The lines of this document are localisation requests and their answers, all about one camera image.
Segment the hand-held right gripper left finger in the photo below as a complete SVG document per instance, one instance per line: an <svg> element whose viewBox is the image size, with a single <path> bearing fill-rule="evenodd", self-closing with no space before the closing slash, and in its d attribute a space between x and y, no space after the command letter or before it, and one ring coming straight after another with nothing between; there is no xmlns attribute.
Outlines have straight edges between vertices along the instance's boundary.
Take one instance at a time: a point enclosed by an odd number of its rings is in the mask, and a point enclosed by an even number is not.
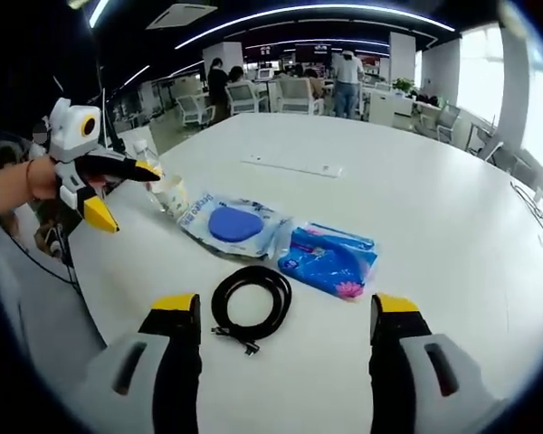
<svg viewBox="0 0 543 434"><path fill-rule="evenodd" d="M138 331L90 363L79 387L79 416L93 433L196 433L200 297L158 299Z"/></svg>

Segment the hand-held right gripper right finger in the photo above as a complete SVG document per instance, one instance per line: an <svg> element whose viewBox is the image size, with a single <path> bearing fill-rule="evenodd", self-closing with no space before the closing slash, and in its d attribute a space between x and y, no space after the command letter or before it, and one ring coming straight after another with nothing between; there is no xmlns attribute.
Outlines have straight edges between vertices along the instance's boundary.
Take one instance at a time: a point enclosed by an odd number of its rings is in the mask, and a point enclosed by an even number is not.
<svg viewBox="0 0 543 434"><path fill-rule="evenodd" d="M481 433L506 406L471 356L406 298L372 296L370 345L374 433Z"/></svg>

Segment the person's left hand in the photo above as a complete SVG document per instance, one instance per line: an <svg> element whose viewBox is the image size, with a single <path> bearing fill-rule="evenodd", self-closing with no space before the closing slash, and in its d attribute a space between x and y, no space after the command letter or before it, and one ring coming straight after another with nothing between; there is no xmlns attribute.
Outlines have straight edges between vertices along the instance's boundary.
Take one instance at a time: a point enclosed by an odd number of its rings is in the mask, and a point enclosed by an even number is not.
<svg viewBox="0 0 543 434"><path fill-rule="evenodd" d="M28 163L26 180L33 198L51 200L57 197L59 186L55 163L49 156L40 156Z"/></svg>

